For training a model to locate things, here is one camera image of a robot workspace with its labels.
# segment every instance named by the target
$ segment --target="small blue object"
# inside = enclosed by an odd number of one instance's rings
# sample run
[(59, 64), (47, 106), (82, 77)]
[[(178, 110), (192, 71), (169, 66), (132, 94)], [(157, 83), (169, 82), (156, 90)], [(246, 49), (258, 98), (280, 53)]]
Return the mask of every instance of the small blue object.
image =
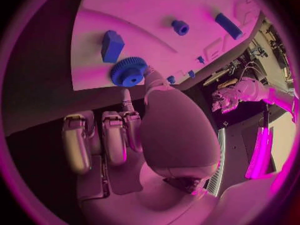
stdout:
[(204, 64), (205, 61), (204, 61), (204, 58), (202, 56), (199, 56), (197, 59), (199, 60), (200, 63)]
[(234, 40), (238, 40), (242, 37), (243, 32), (232, 21), (230, 21), (228, 17), (224, 16), (223, 13), (219, 13), (216, 16), (215, 21), (224, 28)]
[(169, 81), (170, 84), (174, 84), (174, 83), (176, 82), (174, 76), (169, 76), (169, 77), (167, 78), (167, 80)]
[(174, 28), (174, 31), (180, 36), (186, 35), (190, 30), (190, 26), (184, 21), (174, 20), (171, 25)]
[(196, 75), (195, 75), (195, 73), (194, 73), (193, 70), (189, 71), (189, 72), (188, 72), (188, 75), (189, 75), (192, 79), (194, 79), (194, 78), (196, 77)]
[(120, 87), (133, 87), (142, 81), (146, 62), (140, 57), (128, 57), (116, 63), (110, 71), (113, 84)]
[(125, 43), (120, 35), (112, 30), (107, 31), (102, 41), (101, 54), (103, 62), (116, 63), (124, 45)]

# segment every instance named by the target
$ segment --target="magenta light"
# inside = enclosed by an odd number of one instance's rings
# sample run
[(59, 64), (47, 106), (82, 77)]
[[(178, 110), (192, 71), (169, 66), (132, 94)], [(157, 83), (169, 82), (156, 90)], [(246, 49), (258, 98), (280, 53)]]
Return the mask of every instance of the magenta light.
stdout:
[(271, 158), (272, 143), (273, 130), (260, 127), (252, 159), (245, 174), (247, 179), (257, 179), (266, 173)]

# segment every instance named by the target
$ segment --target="wire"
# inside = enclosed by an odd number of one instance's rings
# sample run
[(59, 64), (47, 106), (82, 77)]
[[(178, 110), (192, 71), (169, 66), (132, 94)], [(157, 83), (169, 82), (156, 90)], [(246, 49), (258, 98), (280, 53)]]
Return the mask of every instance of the wire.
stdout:
[(265, 76), (261, 70), (258, 70), (257, 68), (255, 68), (255, 67), (253, 67), (253, 66), (249, 66), (249, 64), (255, 64), (256, 66), (258, 66), (258, 64), (257, 64), (256, 62), (254, 62), (254, 61), (248, 62), (248, 63), (246, 64), (245, 68), (243, 69), (243, 71), (241, 72), (240, 78), (239, 78), (239, 80), (238, 80), (239, 82), (241, 81), (241, 79), (242, 79), (242, 77), (243, 77), (243, 75), (244, 75), (244, 73), (245, 73), (245, 71), (246, 71), (247, 69), (253, 69), (253, 70), (257, 71), (257, 72), (258, 72), (260, 75), (262, 75), (263, 77)]

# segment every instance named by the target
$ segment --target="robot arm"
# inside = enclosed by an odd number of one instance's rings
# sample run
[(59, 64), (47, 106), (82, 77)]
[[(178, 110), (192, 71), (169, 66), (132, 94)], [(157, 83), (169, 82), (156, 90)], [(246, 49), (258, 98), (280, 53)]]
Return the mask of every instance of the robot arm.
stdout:
[(212, 111), (221, 109), (228, 113), (237, 108), (239, 101), (258, 102), (264, 100), (268, 104), (276, 104), (290, 112), (295, 121), (295, 107), (298, 99), (286, 92), (269, 85), (263, 85), (260, 81), (249, 77), (243, 77), (236, 85), (218, 89), (212, 94)]

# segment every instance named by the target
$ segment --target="blue gear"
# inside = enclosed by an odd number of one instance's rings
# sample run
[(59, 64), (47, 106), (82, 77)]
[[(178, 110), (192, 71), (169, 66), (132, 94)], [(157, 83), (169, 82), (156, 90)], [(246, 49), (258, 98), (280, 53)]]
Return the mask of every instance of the blue gear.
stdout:
[(142, 81), (147, 63), (140, 57), (127, 57), (116, 63), (110, 71), (113, 84), (133, 87)]

